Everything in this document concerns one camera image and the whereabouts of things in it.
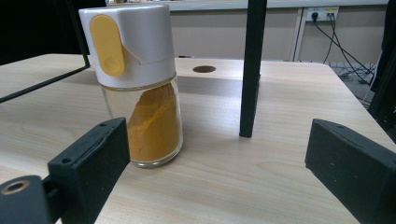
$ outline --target yellow spice powder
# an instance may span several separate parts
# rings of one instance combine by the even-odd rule
[[[133,161],[156,161],[171,154],[180,138],[177,97],[171,83],[145,91],[128,121]]]

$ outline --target black cable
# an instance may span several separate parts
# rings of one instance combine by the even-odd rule
[[[334,34],[335,39],[337,40],[338,45],[339,45],[340,48],[341,48],[340,40],[338,39],[338,36],[337,36],[337,34],[335,33],[335,21],[333,21],[332,18],[335,19],[333,13],[330,14],[330,23],[331,23],[331,25],[332,25],[332,33]],[[349,66],[352,68],[352,70],[353,70],[353,72],[355,73],[355,75],[358,76],[358,77],[362,80],[363,83],[365,83],[365,84],[367,84],[368,86],[370,86],[370,83],[368,83],[364,78],[362,78],[361,76],[359,76],[358,72],[355,70],[355,68],[352,66],[352,64],[350,63],[350,61],[347,59],[347,56],[345,55],[345,53],[344,53],[343,50],[341,50],[341,53],[344,55],[344,58],[346,59],[346,61],[347,61],[347,63],[349,64]]]
[[[332,42],[334,41],[334,31],[335,31],[335,23],[334,23],[334,26],[332,26],[332,39],[330,41],[329,50],[327,51],[327,55],[326,55],[326,58],[324,58],[323,63],[326,63],[327,59],[329,58],[330,51],[332,50]]]
[[[318,27],[316,20],[314,20],[314,25],[320,30],[324,35],[326,35],[333,43],[335,46],[337,46],[342,52],[346,53],[349,57],[351,57],[355,62],[357,62],[360,66],[365,68],[367,71],[370,71],[368,68],[366,68],[362,63],[360,63],[353,55],[351,55],[349,52],[347,52],[345,49],[343,49],[338,43],[336,43],[332,38],[327,35],[320,27]]]

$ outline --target glass jar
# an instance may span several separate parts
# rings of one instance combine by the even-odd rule
[[[176,76],[145,87],[102,90],[110,116],[127,120],[133,164],[155,167],[176,156],[183,143]]]

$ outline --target wooden table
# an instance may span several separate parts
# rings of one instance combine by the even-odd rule
[[[0,95],[83,65],[46,55],[0,66]],[[192,68],[212,65],[215,72]],[[128,165],[97,223],[356,223],[304,167],[312,119],[396,146],[332,69],[262,63],[257,115],[241,138],[242,61],[177,59],[184,145],[155,169]],[[109,119],[92,69],[0,105],[0,182],[48,175],[47,162]]]

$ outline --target electrical outlet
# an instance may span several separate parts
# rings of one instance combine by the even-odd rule
[[[309,7],[308,13],[306,14],[306,20],[313,21],[312,14],[314,14],[314,12],[318,13],[317,21],[329,21],[330,15],[332,13],[334,14],[332,20],[336,20],[338,15],[338,8],[339,7]]]

